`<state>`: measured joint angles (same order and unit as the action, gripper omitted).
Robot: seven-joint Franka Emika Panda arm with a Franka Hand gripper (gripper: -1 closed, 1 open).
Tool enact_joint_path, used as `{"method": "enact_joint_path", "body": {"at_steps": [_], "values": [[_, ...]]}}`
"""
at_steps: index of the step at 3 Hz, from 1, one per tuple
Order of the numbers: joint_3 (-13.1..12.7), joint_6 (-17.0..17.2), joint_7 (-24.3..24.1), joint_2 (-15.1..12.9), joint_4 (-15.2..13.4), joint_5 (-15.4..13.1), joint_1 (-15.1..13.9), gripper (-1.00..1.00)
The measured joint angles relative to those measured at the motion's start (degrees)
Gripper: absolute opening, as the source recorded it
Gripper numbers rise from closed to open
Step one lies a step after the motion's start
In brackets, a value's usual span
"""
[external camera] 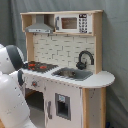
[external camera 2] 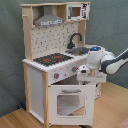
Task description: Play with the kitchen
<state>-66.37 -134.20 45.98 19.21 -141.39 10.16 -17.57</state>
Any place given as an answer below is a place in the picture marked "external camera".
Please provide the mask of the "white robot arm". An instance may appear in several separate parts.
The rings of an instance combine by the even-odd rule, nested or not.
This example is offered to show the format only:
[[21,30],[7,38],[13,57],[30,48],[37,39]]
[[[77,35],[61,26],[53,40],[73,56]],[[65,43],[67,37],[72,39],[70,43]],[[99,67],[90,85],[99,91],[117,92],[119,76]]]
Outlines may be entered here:
[[36,128],[20,90],[24,56],[15,45],[0,44],[0,120],[5,128]]

